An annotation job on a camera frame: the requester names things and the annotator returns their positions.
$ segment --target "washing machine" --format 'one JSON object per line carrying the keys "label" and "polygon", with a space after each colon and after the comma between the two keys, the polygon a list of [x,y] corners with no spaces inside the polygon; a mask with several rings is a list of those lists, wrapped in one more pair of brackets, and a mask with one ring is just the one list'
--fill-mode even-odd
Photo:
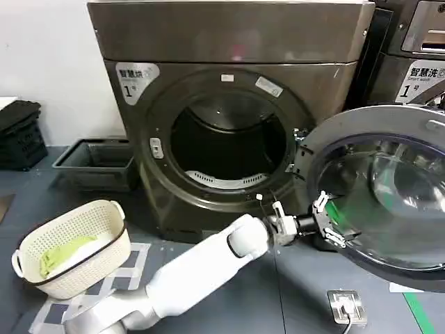
{"label": "washing machine", "polygon": [[279,198],[299,140],[340,112],[368,1],[93,1],[88,9],[158,227],[198,241]]}
{"label": "washing machine", "polygon": [[377,0],[346,107],[445,109],[445,2]]}
{"label": "washing machine", "polygon": [[325,191],[333,228],[348,236],[343,255],[387,280],[441,289],[445,115],[341,112],[372,3],[88,7],[165,238],[198,241],[246,212],[268,219],[277,199],[287,214],[306,213]]}

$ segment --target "machine top panel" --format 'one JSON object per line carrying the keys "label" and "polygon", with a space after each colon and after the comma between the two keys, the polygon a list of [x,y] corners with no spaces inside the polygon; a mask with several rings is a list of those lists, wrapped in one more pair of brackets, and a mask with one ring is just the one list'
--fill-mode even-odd
{"label": "machine top panel", "polygon": [[88,4],[113,61],[351,63],[368,1],[99,1]]}

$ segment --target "washing machine door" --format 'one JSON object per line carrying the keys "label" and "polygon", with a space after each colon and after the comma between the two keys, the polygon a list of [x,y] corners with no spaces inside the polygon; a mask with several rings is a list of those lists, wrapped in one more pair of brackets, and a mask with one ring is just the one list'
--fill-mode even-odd
{"label": "washing machine door", "polygon": [[297,195],[326,210],[340,253],[392,282],[445,292],[445,115],[370,106],[319,125],[299,145]]}

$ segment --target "basket handle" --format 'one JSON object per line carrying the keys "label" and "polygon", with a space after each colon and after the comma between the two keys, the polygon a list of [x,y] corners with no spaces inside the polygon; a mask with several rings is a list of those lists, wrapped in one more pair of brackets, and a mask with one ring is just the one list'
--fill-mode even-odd
{"label": "basket handle", "polygon": [[11,264],[13,265],[13,269],[15,271],[15,273],[17,274],[17,276],[19,276],[20,278],[23,278],[23,272],[22,269],[20,268],[20,264],[19,264],[19,250],[16,249],[15,252],[13,253],[13,256],[11,257]]}
{"label": "basket handle", "polygon": [[111,200],[110,202],[111,202],[111,204],[113,204],[116,207],[116,209],[118,209],[120,218],[122,218],[122,220],[124,220],[125,212],[124,212],[123,208],[120,206],[120,204],[118,202],[116,202],[115,200]]}

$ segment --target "plastic storage bin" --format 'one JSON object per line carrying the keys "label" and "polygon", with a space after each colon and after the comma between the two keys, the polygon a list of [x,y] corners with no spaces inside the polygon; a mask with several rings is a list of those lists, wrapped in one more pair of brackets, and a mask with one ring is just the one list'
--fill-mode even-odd
{"label": "plastic storage bin", "polygon": [[139,181],[127,139],[81,139],[54,162],[80,190],[130,191]]}
{"label": "plastic storage bin", "polygon": [[0,110],[0,169],[29,170],[48,154],[37,123],[39,108],[14,101]]}
{"label": "plastic storage bin", "polygon": [[[117,269],[130,256],[124,212],[114,201],[96,200],[49,221],[29,233],[12,256],[15,273],[57,299],[68,299]],[[49,249],[84,236],[109,238],[107,245],[53,278],[40,275],[40,259]]]}

